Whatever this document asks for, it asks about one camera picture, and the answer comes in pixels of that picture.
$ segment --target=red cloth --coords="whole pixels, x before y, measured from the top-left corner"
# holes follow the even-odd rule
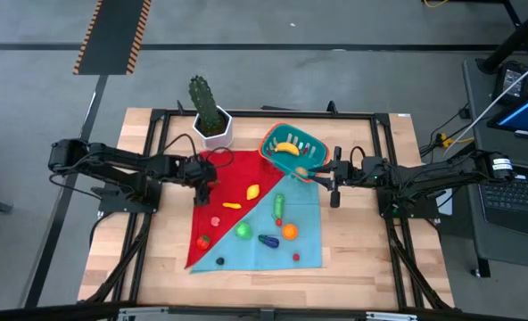
[[[192,266],[210,251],[214,244],[248,214],[284,176],[282,171],[262,158],[257,151],[233,152],[233,154],[235,159],[230,165],[217,169],[218,183],[210,191],[210,203],[194,207],[191,242],[185,268]],[[202,153],[202,156],[206,157],[206,155],[207,152]],[[228,163],[230,157],[230,152],[215,152],[210,156],[209,161],[219,166]],[[247,201],[246,189],[255,184],[260,186],[260,194],[257,198]],[[222,206],[224,202],[239,203],[242,208],[239,210],[225,208]],[[210,224],[212,217],[220,218],[219,226],[214,227]],[[203,235],[210,238],[209,249],[205,251],[196,247],[197,239]]]

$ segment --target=black desk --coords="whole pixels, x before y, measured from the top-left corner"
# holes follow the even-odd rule
[[[491,103],[490,93],[493,91],[496,75],[481,73],[475,61],[465,61],[463,73],[470,114],[475,119]],[[494,107],[485,117],[497,111],[499,107]],[[505,153],[515,165],[528,167],[528,139],[516,138],[514,133],[509,131],[488,128],[487,122],[487,120],[481,121],[474,127],[474,147]],[[474,231],[474,247],[478,258],[528,266],[528,235],[488,224],[484,220],[478,185],[461,189],[460,193],[466,193],[462,197],[467,197]]]

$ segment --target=laptop keyboard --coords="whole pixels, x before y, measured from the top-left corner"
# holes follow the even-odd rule
[[[515,179],[507,185],[481,185],[487,208],[528,211],[528,180]]]

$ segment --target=white cable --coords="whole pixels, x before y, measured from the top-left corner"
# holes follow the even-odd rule
[[[474,127],[474,125],[476,125],[476,123],[478,121],[480,121],[480,119],[482,119],[482,117],[486,114],[486,112],[488,112],[490,110],[490,108],[492,108],[497,102],[498,100],[500,100],[508,91],[510,91],[510,89],[512,89],[517,83],[519,83],[520,81],[522,81],[522,79],[524,79],[526,76],[528,75],[528,71],[526,71],[522,77],[518,78],[512,85],[510,85],[506,90],[504,90],[504,92],[502,94],[500,94],[498,97],[496,97],[496,99],[494,99],[494,101],[490,104],[490,106],[488,106],[488,108],[486,108],[485,111],[483,111],[480,116],[478,116],[478,118],[476,118],[472,124],[470,124],[470,126],[468,126],[463,132],[462,134],[460,134],[457,139],[454,140],[454,143],[450,144],[449,148],[446,149],[446,151],[444,152],[444,154],[442,155],[442,157],[446,156],[446,154],[449,152],[450,148],[452,148],[452,146],[454,146],[454,144],[460,140],[460,138],[462,138],[462,136],[464,136],[468,130],[472,129],[472,127]]]

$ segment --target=potted cactus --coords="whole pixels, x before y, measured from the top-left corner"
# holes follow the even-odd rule
[[[207,81],[200,76],[192,78],[189,94],[197,110],[193,129],[201,137],[204,148],[213,150],[231,145],[232,117],[216,105]]]

